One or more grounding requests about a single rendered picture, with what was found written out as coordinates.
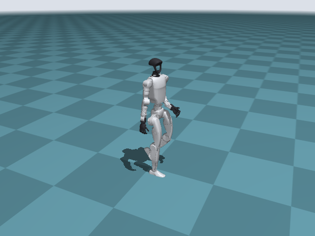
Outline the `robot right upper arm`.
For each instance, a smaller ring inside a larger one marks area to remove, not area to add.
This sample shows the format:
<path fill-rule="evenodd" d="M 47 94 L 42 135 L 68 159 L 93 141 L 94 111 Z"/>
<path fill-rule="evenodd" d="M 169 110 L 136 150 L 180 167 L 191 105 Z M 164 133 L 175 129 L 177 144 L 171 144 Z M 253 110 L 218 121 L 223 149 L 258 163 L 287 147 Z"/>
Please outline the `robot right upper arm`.
<path fill-rule="evenodd" d="M 148 99 L 150 87 L 152 86 L 152 80 L 147 79 L 143 82 L 143 99 L 144 99 L 144 105 L 149 105 L 150 100 Z"/>

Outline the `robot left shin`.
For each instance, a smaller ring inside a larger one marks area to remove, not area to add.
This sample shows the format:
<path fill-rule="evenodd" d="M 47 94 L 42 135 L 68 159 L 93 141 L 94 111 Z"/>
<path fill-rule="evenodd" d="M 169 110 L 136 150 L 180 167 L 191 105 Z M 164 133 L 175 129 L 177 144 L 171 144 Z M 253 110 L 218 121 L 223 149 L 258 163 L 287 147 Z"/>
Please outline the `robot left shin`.
<path fill-rule="evenodd" d="M 171 139 L 168 141 L 170 142 Z M 167 144 L 168 142 L 164 141 L 163 138 L 161 139 L 161 143 L 160 143 L 160 148 L 163 147 L 165 144 Z"/>

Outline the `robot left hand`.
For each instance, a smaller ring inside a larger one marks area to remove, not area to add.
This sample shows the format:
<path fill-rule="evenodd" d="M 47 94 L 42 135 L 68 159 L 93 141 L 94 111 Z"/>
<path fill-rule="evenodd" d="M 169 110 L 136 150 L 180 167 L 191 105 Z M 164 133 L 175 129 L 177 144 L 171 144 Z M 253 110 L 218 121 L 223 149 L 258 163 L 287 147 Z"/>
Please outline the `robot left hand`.
<path fill-rule="evenodd" d="M 180 110 L 179 110 L 179 107 L 175 107 L 174 105 L 170 104 L 172 107 L 171 107 L 171 111 L 173 111 L 173 113 L 176 115 L 176 118 L 179 116 L 180 114 Z"/>

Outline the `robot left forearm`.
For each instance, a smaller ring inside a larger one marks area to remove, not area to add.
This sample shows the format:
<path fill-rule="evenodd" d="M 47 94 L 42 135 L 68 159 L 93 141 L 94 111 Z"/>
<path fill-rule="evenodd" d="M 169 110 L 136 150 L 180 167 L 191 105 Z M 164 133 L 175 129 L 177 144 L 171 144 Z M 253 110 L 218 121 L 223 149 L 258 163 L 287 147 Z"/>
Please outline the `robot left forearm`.
<path fill-rule="evenodd" d="M 167 108 L 169 108 L 169 109 L 171 109 L 171 105 L 170 105 L 170 103 L 168 102 L 168 100 L 167 100 L 167 97 L 165 96 L 165 101 L 163 102 L 164 103 L 164 105 L 165 105 L 165 107 L 167 107 Z"/>

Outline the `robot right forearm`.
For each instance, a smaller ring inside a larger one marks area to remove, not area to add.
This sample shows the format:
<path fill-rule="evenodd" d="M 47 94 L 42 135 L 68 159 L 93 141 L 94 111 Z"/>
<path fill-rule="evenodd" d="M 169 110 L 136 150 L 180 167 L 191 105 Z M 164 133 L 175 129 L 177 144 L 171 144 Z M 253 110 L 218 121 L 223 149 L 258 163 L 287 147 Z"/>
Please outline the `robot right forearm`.
<path fill-rule="evenodd" d="M 144 105 L 144 99 L 142 100 L 142 105 L 141 105 L 141 121 L 144 121 L 144 118 L 147 116 L 147 108 L 148 106 Z"/>

